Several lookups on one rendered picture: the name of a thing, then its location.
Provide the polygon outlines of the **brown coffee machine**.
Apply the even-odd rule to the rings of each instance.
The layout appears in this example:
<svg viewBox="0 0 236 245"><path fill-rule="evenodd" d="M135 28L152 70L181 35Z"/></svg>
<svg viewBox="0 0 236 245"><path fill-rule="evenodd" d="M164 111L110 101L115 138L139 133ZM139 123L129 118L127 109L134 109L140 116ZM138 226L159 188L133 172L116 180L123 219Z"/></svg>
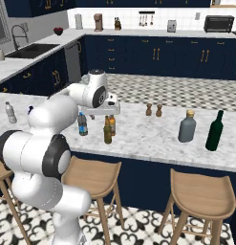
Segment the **brown coffee machine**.
<svg viewBox="0 0 236 245"><path fill-rule="evenodd" d="M96 32L102 32L103 31L103 24L102 24L102 14L101 13L96 13L94 15L94 20L95 20L95 31Z"/></svg>

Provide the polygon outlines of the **dark green wine bottle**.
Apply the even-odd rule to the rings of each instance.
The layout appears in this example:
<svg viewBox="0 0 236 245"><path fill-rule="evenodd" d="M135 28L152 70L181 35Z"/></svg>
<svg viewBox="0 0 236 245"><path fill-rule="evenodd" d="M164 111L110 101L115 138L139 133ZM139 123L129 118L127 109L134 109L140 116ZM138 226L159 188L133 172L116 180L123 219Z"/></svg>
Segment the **dark green wine bottle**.
<svg viewBox="0 0 236 245"><path fill-rule="evenodd" d="M221 138L221 134L223 131L223 123L222 123L222 117L223 117L224 111L220 110L218 112L216 120L210 125L205 148L210 151L215 151L218 147L218 143Z"/></svg>

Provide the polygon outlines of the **rail with hanging tools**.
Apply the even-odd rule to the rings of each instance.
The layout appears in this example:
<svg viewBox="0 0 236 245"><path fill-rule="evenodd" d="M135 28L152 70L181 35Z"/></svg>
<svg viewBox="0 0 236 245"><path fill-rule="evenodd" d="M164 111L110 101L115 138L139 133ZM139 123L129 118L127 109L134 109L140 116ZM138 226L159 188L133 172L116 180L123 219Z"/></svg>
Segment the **rail with hanging tools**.
<svg viewBox="0 0 236 245"><path fill-rule="evenodd" d="M154 15L153 11L140 11L139 12L139 26L148 27L154 24Z"/></svg>

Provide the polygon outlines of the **clear plastic bottle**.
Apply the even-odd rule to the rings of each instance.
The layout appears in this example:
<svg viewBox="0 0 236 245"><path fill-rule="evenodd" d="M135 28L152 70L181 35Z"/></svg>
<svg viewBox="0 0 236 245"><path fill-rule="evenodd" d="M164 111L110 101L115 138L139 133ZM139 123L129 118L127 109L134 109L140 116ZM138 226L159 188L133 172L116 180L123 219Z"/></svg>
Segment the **clear plastic bottle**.
<svg viewBox="0 0 236 245"><path fill-rule="evenodd" d="M11 106L11 104L8 101L6 102L5 109L6 109L6 113L8 115L8 118L9 118L9 122L10 123L17 123L17 119L15 117L13 107Z"/></svg>

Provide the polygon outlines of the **olive glass bottle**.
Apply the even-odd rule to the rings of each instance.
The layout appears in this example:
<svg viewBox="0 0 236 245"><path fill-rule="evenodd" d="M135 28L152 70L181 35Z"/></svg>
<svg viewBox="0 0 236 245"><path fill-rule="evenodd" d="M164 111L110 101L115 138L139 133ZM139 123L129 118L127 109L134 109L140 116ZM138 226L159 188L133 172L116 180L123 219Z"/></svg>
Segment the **olive glass bottle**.
<svg viewBox="0 0 236 245"><path fill-rule="evenodd" d="M105 124L103 127L103 131L104 131L104 143L108 145L112 142L111 126L110 126L110 120L108 116L105 116Z"/></svg>

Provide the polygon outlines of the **grey glass bottle with cork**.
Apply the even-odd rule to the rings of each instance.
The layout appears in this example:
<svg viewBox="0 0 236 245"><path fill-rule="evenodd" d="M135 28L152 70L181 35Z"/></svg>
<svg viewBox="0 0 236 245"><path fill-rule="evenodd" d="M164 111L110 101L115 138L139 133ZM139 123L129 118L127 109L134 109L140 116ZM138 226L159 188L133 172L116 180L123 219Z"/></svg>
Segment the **grey glass bottle with cork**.
<svg viewBox="0 0 236 245"><path fill-rule="evenodd" d="M188 143L193 140L196 128L196 121L194 120L194 111L188 109L186 117L181 121L178 140L181 143Z"/></svg>

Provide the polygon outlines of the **amber glass bottle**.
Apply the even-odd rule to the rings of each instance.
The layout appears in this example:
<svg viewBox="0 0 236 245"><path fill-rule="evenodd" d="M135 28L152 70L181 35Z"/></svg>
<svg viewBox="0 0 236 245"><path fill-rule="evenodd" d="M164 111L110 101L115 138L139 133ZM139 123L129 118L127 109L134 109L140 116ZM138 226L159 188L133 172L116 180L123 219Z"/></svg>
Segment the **amber glass bottle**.
<svg viewBox="0 0 236 245"><path fill-rule="evenodd" d="M110 127L111 127L111 134L112 136L116 135L116 119L114 115L110 115L109 117Z"/></svg>

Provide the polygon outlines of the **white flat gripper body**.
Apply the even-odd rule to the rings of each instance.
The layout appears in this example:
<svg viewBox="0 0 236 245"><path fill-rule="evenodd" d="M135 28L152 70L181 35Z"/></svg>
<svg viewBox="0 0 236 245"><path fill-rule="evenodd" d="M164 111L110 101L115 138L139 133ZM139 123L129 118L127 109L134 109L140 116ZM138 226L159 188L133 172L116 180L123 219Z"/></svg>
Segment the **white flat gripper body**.
<svg viewBox="0 0 236 245"><path fill-rule="evenodd" d="M86 115L118 115L120 113L120 104L119 102L104 102L98 108L85 108L84 112Z"/></svg>

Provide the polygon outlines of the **navy wall cupboards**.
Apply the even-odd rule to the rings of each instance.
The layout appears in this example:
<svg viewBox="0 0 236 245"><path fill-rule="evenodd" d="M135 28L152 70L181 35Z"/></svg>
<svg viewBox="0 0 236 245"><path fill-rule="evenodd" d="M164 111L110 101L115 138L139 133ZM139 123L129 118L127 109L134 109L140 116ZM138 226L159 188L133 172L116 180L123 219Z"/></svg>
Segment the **navy wall cupboards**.
<svg viewBox="0 0 236 245"><path fill-rule="evenodd" d="M4 0L8 17L36 17L73 8L209 8L211 0Z"/></svg>

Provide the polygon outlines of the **black toaster oven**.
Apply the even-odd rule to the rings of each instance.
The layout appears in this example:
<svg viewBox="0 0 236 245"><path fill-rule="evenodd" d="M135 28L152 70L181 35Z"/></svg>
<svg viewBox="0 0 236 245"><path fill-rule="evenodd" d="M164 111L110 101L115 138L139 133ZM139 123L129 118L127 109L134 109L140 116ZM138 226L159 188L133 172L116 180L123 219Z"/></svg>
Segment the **black toaster oven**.
<svg viewBox="0 0 236 245"><path fill-rule="evenodd" d="M232 15L208 15L204 21L206 33L230 33L235 17Z"/></svg>

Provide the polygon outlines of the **navy base cupboard run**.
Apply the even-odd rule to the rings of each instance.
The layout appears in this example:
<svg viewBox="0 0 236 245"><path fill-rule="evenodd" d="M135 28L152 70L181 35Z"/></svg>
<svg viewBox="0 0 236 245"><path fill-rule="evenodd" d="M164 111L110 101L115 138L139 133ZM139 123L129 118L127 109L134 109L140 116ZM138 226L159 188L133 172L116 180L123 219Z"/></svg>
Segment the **navy base cupboard run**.
<svg viewBox="0 0 236 245"><path fill-rule="evenodd" d="M82 74L236 80L236 38L85 34L78 49Z"/></svg>

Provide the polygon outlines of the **steel dishwasher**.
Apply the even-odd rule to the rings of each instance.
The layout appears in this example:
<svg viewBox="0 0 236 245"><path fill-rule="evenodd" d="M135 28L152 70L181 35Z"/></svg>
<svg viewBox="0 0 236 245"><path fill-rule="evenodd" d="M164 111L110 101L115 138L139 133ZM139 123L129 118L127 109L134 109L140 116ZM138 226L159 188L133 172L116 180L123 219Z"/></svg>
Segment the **steel dishwasher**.
<svg viewBox="0 0 236 245"><path fill-rule="evenodd" d="M65 57L69 82L80 82L81 71L78 55L78 41L74 41L65 47Z"/></svg>

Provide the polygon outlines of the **navy island cabinet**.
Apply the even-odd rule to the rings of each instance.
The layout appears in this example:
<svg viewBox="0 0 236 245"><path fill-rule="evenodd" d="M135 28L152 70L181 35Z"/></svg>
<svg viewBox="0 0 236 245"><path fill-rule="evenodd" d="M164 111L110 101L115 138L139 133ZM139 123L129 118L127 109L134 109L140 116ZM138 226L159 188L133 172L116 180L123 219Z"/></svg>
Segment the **navy island cabinet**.
<svg viewBox="0 0 236 245"><path fill-rule="evenodd" d="M236 172L200 167L183 167L159 162L148 162L114 156L74 152L77 158L107 163L121 162L118 187L121 204L125 207L163 212L170 194L170 169L213 177L229 176L236 196ZM236 210L225 221L236 227Z"/></svg>

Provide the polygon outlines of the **wooden bar stool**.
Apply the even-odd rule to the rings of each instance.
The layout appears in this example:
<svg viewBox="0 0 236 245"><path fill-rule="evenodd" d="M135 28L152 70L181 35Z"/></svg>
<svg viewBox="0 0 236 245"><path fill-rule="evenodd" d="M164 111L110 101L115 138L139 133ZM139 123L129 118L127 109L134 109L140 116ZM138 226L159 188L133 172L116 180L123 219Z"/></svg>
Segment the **wooden bar stool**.
<svg viewBox="0 0 236 245"><path fill-rule="evenodd" d="M124 228L122 209L118 191L118 175L121 162L105 163L94 160L82 160L73 156L66 172L61 180L64 184L77 186L90 192L91 198L97 201L96 208L89 208L83 214L84 220L88 216L99 217L105 236L106 245L111 245L108 231L108 215L112 211L113 204L117 205L117 214L121 228Z"/></svg>
<svg viewBox="0 0 236 245"><path fill-rule="evenodd" d="M21 234L23 235L27 245L31 245L31 242L27 236L27 233L21 223L20 217L18 216L18 213L16 211L16 206L18 205L18 199L15 199L15 202L12 202L12 199L10 197L10 194L8 192L7 186L11 188L11 180L10 177L12 175L11 170L6 170L3 164L0 162L0 190L3 193L3 196L0 197L0 200L6 200L9 204L9 207L11 209L11 212L13 214L13 217L21 231Z"/></svg>
<svg viewBox="0 0 236 245"><path fill-rule="evenodd" d="M211 238L210 245L220 245L223 220L236 209L236 198L228 176L210 177L201 174L181 173L170 169L171 193L158 229L161 234L171 215L173 236L170 245L177 245L181 234L194 234ZM189 216L204 220L201 233L184 230Z"/></svg>

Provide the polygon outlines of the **white paper towel roll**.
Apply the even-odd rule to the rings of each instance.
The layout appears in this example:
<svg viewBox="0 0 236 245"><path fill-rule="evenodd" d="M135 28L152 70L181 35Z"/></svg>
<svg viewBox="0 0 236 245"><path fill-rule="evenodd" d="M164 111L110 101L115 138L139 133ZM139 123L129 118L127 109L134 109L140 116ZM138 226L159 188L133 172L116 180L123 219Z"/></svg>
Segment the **white paper towel roll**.
<svg viewBox="0 0 236 245"><path fill-rule="evenodd" d="M80 13L75 14L75 28L77 30L83 29L82 25L82 15Z"/></svg>

